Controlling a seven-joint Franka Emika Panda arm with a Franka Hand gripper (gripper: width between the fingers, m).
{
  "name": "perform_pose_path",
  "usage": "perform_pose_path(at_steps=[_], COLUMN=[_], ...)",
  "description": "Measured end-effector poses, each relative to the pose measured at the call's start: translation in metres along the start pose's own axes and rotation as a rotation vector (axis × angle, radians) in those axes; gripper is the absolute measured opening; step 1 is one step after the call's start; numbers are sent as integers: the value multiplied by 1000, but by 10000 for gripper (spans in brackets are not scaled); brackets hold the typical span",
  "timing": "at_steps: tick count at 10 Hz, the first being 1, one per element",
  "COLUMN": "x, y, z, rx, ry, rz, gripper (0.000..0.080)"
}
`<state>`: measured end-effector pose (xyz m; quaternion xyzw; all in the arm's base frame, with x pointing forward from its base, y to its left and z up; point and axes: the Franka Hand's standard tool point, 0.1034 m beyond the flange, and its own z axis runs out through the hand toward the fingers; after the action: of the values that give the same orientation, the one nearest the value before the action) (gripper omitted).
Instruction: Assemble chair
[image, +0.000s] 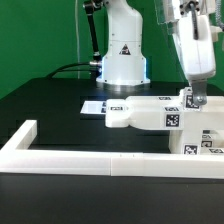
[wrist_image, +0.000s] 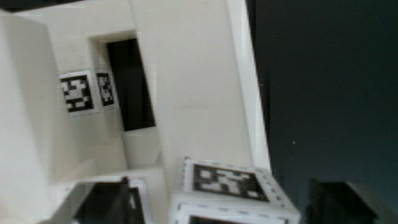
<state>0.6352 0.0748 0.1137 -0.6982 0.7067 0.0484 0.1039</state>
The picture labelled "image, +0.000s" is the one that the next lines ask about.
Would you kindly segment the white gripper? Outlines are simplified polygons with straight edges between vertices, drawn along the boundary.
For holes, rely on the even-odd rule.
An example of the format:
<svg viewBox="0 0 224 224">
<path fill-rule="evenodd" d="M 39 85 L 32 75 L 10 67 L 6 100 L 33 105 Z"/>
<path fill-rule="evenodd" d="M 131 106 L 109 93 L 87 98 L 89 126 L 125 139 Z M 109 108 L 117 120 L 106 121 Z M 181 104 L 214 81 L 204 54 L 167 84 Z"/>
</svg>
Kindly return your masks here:
<svg viewBox="0 0 224 224">
<path fill-rule="evenodd" d="M 208 16 L 199 15 L 197 25 L 198 39 L 195 39 L 191 14 L 181 18 L 175 24 L 173 40 L 186 79 L 194 81 L 191 83 L 193 102 L 202 106 L 207 103 L 205 79 L 215 75 L 216 63 Z"/>
</svg>

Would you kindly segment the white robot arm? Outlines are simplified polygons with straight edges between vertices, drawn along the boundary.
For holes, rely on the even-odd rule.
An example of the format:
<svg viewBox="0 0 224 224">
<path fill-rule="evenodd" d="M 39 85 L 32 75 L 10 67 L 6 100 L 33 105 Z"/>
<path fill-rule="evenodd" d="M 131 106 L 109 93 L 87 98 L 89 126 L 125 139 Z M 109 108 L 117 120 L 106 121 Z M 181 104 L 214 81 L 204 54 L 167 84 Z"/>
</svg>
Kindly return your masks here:
<svg viewBox="0 0 224 224">
<path fill-rule="evenodd" d="M 182 71 L 192 87 L 193 102 L 207 103 L 207 80 L 216 73 L 213 43 L 224 32 L 222 0 L 154 0 L 157 22 L 171 26 Z M 126 0 L 102 0 L 107 10 L 108 51 L 97 82 L 114 88 L 148 84 L 141 52 L 141 14 Z"/>
</svg>

